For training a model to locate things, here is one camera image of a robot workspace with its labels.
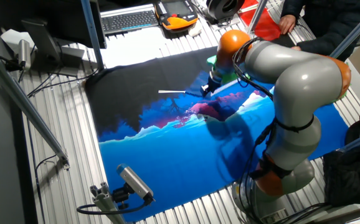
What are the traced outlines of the person's right hand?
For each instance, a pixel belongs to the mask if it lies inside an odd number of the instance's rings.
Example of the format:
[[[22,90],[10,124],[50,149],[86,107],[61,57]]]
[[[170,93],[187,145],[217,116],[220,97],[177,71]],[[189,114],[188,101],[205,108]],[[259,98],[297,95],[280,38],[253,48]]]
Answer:
[[[296,24],[296,17],[293,15],[282,16],[278,26],[281,34],[287,34],[293,30]]]

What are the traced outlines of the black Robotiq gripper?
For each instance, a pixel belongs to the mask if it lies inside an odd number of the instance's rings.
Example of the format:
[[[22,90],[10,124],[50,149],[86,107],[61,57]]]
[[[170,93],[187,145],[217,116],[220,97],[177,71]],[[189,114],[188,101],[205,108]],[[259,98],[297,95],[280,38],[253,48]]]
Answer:
[[[206,97],[211,97],[212,92],[215,92],[221,86],[222,79],[220,77],[209,77],[207,85],[201,86],[201,94]]]

